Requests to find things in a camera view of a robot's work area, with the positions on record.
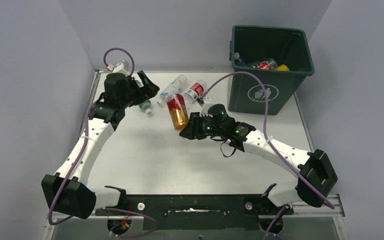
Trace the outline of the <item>green label tea bottle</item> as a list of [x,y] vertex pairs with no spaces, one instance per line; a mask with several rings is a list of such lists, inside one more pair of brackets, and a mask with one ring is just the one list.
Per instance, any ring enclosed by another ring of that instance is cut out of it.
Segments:
[[141,112],[145,113],[147,116],[151,116],[153,114],[152,103],[149,99],[138,105]]

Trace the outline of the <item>white blue label bottle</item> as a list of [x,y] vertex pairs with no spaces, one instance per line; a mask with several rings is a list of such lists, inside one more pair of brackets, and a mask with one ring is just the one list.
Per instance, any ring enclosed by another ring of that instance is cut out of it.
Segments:
[[157,105],[162,108],[167,103],[168,97],[173,94],[181,93],[186,87],[189,86],[189,83],[190,82],[185,75],[180,74],[177,76],[177,78],[173,80],[166,88],[164,88],[158,95],[156,101]]

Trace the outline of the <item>red gold label bottle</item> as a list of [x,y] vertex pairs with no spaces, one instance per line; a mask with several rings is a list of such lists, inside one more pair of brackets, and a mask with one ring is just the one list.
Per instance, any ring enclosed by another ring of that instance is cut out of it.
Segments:
[[172,94],[167,99],[167,107],[174,129],[183,130],[189,123],[184,97],[180,93]]

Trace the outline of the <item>red label water bottle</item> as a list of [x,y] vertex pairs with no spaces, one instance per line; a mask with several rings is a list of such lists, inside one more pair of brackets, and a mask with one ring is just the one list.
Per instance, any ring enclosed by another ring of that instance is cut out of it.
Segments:
[[200,79],[195,82],[184,94],[183,98],[186,102],[194,103],[198,97],[202,96],[207,89],[207,83]]

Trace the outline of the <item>blue label water bottle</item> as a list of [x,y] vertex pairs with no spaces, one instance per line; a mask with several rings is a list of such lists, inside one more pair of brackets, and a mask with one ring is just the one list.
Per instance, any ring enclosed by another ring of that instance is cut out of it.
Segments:
[[233,54],[233,56],[234,56],[235,65],[240,66],[240,67],[247,65],[246,62],[241,58],[241,56],[238,52],[235,52]]

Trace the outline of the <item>yellow label bottle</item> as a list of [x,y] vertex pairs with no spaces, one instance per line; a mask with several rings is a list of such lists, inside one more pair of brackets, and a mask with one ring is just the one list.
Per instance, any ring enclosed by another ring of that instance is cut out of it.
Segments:
[[284,72],[289,72],[290,71],[290,69],[285,64],[279,65],[276,70],[277,71],[284,71]]

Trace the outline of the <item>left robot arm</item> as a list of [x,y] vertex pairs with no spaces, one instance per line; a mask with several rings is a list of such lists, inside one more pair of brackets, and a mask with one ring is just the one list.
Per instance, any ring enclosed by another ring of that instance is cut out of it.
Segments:
[[64,163],[53,174],[46,174],[41,187],[49,207],[47,218],[54,212],[67,218],[87,219],[95,210],[115,207],[124,198],[124,189],[104,186],[88,188],[89,175],[107,140],[126,115],[126,109],[155,97],[160,88],[144,71],[135,77],[121,72],[109,73],[104,91],[86,113],[85,128]]

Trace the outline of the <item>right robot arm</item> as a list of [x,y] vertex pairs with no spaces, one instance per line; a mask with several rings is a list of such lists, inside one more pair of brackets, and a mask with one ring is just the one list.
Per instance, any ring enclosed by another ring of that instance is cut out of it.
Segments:
[[294,175],[295,180],[273,183],[263,193],[261,207],[266,213],[275,213],[281,206],[295,202],[334,209],[328,195],[338,176],[328,155],[320,149],[311,152],[280,142],[248,123],[235,120],[223,104],[214,104],[204,112],[192,112],[179,136],[224,142],[234,151],[259,156]]

